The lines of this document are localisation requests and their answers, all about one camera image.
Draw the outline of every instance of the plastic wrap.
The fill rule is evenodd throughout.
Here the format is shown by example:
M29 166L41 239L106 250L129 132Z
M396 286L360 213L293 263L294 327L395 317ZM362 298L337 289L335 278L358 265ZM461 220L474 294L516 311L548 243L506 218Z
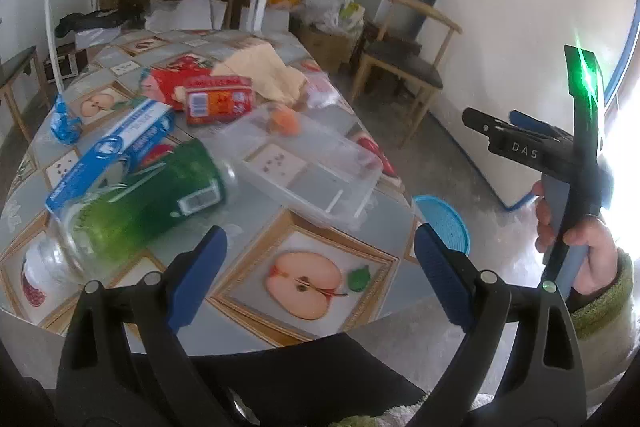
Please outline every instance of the plastic wrap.
M109 44L109 42L122 35L123 26L124 25L120 25L115 28L95 28L93 30L76 32L76 50L84 50L85 48L98 46L99 44Z

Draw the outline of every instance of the clear plastic container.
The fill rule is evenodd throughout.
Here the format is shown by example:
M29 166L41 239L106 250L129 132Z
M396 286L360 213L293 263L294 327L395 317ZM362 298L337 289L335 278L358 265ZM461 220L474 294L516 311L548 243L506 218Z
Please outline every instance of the clear plastic container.
M272 130L267 103L224 128L212 145L244 178L268 196L320 227L357 229L380 178L373 153L296 113L300 132Z

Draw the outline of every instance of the chair backrest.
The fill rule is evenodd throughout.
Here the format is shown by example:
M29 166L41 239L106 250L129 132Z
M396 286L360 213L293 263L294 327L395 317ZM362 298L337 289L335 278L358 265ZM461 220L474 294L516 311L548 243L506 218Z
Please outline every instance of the chair backrest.
M431 17L432 19L435 19L441 22L442 24L444 24L445 26L449 27L447 36L444 37L444 42L440 46L440 49L436 54L436 58L433 60L433 67L437 68L438 64L442 60L442 57L444 56L444 52L447 49L449 42L451 41L453 33L457 32L461 34L462 28L458 26L455 22L453 22L451 19L449 19L446 15L436 10L433 6L430 6L421 1L418 1L418 0L388 0L388 1L391 3L391 7L389 8L388 13L386 14L386 17L384 22L382 23L382 26L380 26L380 31L378 32L378 37L376 38L376 40L381 41L385 37L386 30L389 28L389 24L391 23L391 14L392 14L395 3L403 4L404 6L407 6L413 10L416 10L418 13L421 13L427 18Z

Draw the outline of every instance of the cardboard box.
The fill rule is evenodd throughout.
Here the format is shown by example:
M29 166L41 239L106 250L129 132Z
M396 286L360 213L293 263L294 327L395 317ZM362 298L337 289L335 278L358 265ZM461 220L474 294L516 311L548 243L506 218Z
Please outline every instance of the cardboard box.
M56 51L58 52L58 67L60 68L62 80L78 76L78 73L82 71L88 63L86 50L76 51L74 44L58 46ZM44 74L49 84L55 81L53 67L51 66L51 57L47 57L44 61Z
M305 25L292 28L292 32L327 73L337 73L342 63L351 60L356 41L349 37L322 33Z

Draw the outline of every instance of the sleeve cuff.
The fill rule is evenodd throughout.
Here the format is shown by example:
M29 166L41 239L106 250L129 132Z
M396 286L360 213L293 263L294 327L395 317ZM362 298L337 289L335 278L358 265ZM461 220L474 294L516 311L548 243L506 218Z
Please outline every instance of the sleeve cuff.
M571 313L578 338L587 338L615 319L628 301L633 285L631 258L618 248L618 275L614 283L603 295Z

